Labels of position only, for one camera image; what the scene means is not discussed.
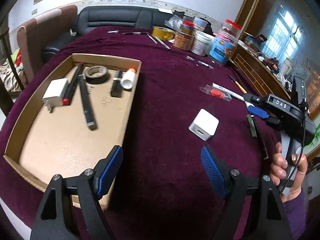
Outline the black leather sofa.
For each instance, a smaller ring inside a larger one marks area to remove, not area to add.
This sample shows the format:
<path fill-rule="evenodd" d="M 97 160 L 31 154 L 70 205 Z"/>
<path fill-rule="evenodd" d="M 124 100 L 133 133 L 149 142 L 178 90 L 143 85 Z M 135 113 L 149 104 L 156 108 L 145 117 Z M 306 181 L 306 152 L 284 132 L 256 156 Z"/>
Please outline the black leather sofa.
<path fill-rule="evenodd" d="M 43 63 L 47 63 L 62 48 L 97 27 L 129 27 L 152 29 L 164 27 L 172 14 L 158 9 L 130 6 L 85 7 L 71 21 L 71 26 L 51 40 L 41 51 Z"/>

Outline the white power adapter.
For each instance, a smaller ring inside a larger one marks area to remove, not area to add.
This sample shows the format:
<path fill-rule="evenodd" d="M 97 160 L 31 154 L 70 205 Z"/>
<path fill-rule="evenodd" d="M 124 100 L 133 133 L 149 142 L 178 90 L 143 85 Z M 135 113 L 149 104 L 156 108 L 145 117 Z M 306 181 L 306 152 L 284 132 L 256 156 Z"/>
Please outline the white power adapter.
<path fill-rule="evenodd" d="M 61 78 L 52 80 L 44 93 L 42 101 L 49 112 L 53 108 L 63 106 L 63 97 L 69 85 L 68 79 Z"/>

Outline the white cube charger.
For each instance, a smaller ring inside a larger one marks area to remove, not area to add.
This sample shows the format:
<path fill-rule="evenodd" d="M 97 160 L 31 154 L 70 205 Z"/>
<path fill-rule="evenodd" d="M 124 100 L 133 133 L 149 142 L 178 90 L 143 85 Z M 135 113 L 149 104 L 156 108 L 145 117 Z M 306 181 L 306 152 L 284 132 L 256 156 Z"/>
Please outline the white cube charger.
<path fill-rule="evenodd" d="M 189 131 L 203 141 L 210 139 L 216 132 L 219 120 L 205 109 L 200 109 L 199 113 L 189 126 Z"/>

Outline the white tube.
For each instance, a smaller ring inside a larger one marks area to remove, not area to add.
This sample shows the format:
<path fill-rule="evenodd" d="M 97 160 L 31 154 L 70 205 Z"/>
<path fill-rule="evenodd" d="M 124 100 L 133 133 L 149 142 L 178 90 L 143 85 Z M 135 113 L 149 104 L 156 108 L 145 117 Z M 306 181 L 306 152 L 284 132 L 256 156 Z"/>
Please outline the white tube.
<path fill-rule="evenodd" d="M 243 96 L 241 96 L 241 95 L 239 95 L 239 94 L 237 94 L 237 93 L 235 93 L 235 92 L 233 92 L 233 91 L 231 91 L 231 90 L 228 90 L 228 89 L 225 88 L 225 87 L 222 87 L 222 86 L 220 86 L 220 85 L 218 85 L 218 84 L 215 84 L 215 83 L 212 83 L 212 86 L 213 86 L 214 88 L 220 89 L 221 91 L 230 94 L 231 97 L 233 97 L 233 98 L 235 98 L 235 99 L 237 99 L 237 100 L 239 100 L 239 101 L 242 101 L 242 102 L 245 101 Z"/>

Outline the black slim pen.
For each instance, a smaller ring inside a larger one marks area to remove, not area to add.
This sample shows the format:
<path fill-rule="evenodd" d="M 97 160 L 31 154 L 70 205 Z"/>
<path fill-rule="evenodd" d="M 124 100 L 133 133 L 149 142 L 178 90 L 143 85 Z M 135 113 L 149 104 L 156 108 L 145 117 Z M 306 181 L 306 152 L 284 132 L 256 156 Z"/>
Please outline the black slim pen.
<path fill-rule="evenodd" d="M 252 117 L 254 129 L 255 129 L 255 132 L 257 135 L 258 146 L 259 146 L 259 150 L 262 155 L 262 159 L 266 160 L 266 159 L 268 159 L 268 154 L 267 154 L 267 150 L 266 150 L 266 146 L 265 146 L 263 137 L 261 136 L 260 129 L 259 129 L 259 126 L 258 126 L 258 123 L 257 123 L 255 117 L 253 115 L 251 115 L 251 117 Z"/>

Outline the white small bottle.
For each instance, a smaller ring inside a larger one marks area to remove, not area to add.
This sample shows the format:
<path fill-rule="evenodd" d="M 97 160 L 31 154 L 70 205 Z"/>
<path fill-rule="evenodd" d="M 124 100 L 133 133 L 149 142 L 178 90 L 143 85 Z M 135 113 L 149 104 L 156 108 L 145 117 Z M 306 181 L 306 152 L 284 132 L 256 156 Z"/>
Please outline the white small bottle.
<path fill-rule="evenodd" d="M 123 77 L 121 78 L 120 84 L 123 89 L 130 90 L 133 87 L 133 83 L 136 76 L 136 70 L 133 68 L 130 68 L 123 74 Z"/>

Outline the black marker red cap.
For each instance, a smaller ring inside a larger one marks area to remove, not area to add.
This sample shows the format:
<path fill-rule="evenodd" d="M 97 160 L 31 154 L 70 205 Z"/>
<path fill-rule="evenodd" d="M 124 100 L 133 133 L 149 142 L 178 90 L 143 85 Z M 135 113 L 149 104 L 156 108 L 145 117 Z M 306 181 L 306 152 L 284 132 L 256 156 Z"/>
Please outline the black marker red cap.
<path fill-rule="evenodd" d="M 74 92 L 76 89 L 76 85 L 78 84 L 78 76 L 82 73 L 83 68 L 84 68 L 84 64 L 80 63 L 79 66 L 77 67 L 72 79 L 71 79 L 71 82 L 69 83 L 69 85 L 66 89 L 64 96 L 63 96 L 62 103 L 64 106 L 68 106 L 71 104 L 71 101 L 72 101 L 72 98 L 73 98 L 73 95 L 74 95 Z"/>

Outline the white thin pen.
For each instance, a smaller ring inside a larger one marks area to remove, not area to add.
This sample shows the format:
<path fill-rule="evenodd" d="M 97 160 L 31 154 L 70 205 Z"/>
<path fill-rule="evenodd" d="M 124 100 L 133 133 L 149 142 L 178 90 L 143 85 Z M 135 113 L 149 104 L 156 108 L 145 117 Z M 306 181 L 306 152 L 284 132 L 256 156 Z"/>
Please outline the white thin pen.
<path fill-rule="evenodd" d="M 147 33 L 147 36 L 154 44 L 157 44 L 157 41 L 150 34 Z"/>

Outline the wooden side cabinet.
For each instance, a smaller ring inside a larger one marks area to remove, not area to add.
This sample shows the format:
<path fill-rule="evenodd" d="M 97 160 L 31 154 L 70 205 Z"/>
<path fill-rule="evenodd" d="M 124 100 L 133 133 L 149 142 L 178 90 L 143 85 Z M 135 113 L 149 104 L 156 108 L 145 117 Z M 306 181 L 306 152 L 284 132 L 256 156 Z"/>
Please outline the wooden side cabinet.
<path fill-rule="evenodd" d="M 291 93 L 287 92 L 276 76 L 243 46 L 236 46 L 231 59 L 253 83 L 260 95 L 274 94 L 282 99 L 289 100 Z M 319 116 L 319 75 L 312 72 L 305 84 L 310 118 L 314 120 Z"/>

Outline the black tape roll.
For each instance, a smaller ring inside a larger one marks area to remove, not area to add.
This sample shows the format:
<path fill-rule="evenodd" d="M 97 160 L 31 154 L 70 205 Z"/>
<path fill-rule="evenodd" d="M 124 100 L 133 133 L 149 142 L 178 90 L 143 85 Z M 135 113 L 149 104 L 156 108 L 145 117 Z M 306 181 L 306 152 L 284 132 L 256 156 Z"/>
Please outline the black tape roll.
<path fill-rule="evenodd" d="M 104 66 L 92 66 L 86 69 L 86 82 L 91 85 L 98 85 L 108 80 L 108 69 Z"/>

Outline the red item plastic package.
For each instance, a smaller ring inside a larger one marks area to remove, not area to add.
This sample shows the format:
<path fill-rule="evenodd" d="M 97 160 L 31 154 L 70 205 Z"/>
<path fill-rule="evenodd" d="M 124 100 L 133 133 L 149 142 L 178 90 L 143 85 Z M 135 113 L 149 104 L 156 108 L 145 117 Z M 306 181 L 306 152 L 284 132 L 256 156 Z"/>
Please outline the red item plastic package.
<path fill-rule="evenodd" d="M 219 98 L 225 101 L 230 102 L 232 100 L 232 97 L 230 96 L 229 93 L 224 92 L 223 90 L 219 89 L 219 88 L 215 88 L 213 86 L 210 85 L 205 85 L 204 87 L 200 87 L 200 91 L 202 91 L 203 93 L 213 96 L 215 98 Z"/>

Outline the red lid clear jar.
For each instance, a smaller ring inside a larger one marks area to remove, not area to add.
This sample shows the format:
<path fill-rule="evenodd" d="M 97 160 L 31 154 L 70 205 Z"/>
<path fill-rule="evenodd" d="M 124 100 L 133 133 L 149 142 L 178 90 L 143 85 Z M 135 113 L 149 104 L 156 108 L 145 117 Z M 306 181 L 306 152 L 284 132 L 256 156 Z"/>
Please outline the red lid clear jar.
<path fill-rule="evenodd" d="M 241 34 L 242 26 L 238 25 L 237 23 L 229 19 L 225 19 L 222 29 L 223 31 L 229 33 L 230 35 L 238 39 Z"/>

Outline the green lighter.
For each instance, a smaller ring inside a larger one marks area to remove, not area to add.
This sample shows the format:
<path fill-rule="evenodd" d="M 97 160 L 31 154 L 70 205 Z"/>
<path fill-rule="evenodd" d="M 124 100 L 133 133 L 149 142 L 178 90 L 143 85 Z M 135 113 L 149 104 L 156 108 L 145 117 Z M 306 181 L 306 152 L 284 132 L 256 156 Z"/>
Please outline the green lighter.
<path fill-rule="evenodd" d="M 252 138 L 256 138 L 257 137 L 257 132 L 256 132 L 256 129 L 255 129 L 255 124 L 254 124 L 253 117 L 250 114 L 247 115 L 247 122 L 248 122 L 248 126 L 249 126 L 249 131 L 250 131 L 251 137 Z"/>

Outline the black marker grey cap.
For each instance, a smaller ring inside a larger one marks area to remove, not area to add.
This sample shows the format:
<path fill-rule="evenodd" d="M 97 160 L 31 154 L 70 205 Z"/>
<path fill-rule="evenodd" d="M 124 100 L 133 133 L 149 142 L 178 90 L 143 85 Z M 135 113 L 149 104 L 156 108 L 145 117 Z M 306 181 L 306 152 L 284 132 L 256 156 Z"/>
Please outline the black marker grey cap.
<path fill-rule="evenodd" d="M 82 107 L 83 107 L 87 127 L 90 130 L 95 130 L 97 128 L 97 125 L 96 125 L 96 122 L 94 119 L 93 110 L 92 110 L 91 102 L 89 99 L 87 86 L 84 81 L 84 76 L 82 74 L 78 75 L 78 80 L 79 80 Z"/>

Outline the black gold lipstick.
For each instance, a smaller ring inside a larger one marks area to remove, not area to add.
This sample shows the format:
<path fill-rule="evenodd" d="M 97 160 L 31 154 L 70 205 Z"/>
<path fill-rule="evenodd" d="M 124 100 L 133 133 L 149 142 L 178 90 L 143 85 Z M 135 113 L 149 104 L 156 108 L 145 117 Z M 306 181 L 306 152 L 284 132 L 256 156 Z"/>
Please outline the black gold lipstick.
<path fill-rule="evenodd" d="M 123 72 L 117 70 L 115 76 L 113 78 L 113 83 L 110 91 L 110 96 L 114 98 L 120 98 L 122 94 L 122 86 L 121 86 L 121 79 L 123 77 Z"/>

